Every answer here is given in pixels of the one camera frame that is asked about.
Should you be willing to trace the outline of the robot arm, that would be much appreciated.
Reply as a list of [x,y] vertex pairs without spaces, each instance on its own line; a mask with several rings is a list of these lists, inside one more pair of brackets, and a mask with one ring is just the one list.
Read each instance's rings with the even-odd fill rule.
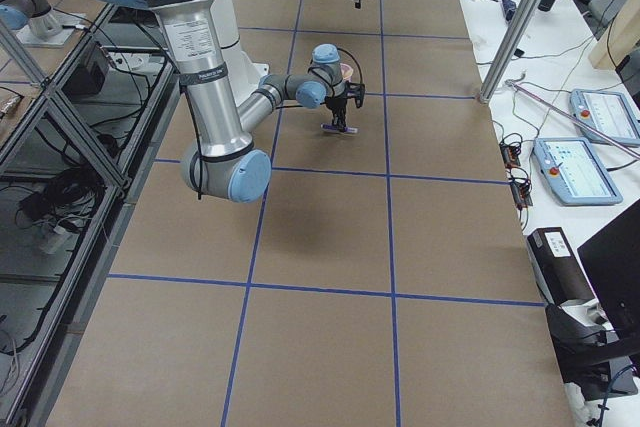
[[101,0],[151,11],[159,23],[191,111],[196,139],[182,162],[184,182],[198,194],[250,203],[262,197],[272,172],[270,157],[251,135],[288,100],[315,109],[343,108],[349,82],[336,46],[321,44],[301,75],[271,74],[242,103],[236,102],[219,44],[214,0]]

